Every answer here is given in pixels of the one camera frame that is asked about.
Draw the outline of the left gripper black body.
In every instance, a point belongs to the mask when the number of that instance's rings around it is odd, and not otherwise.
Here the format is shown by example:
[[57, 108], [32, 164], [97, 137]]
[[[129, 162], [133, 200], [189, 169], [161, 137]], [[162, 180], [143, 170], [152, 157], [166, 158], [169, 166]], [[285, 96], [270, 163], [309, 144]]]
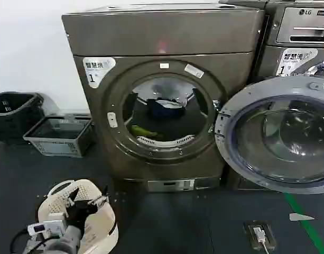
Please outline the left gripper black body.
[[97, 211], [97, 205], [89, 203], [89, 201], [75, 201], [73, 205], [66, 208], [67, 225], [75, 226], [80, 231], [83, 231], [88, 216], [95, 214]]

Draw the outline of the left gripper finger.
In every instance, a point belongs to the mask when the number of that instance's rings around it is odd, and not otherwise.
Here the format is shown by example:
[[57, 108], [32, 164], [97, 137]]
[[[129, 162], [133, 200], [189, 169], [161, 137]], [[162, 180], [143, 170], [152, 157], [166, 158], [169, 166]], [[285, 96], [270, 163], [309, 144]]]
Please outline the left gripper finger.
[[79, 193], [79, 188], [76, 188], [75, 190], [73, 190], [68, 195], [68, 198], [66, 200], [66, 209], [75, 208], [76, 207], [75, 199], [76, 199], [78, 193]]
[[101, 194], [98, 197], [89, 201], [88, 205], [103, 206], [105, 203], [109, 203], [110, 194], [108, 189], [108, 185], [106, 185], [105, 188], [101, 191]]

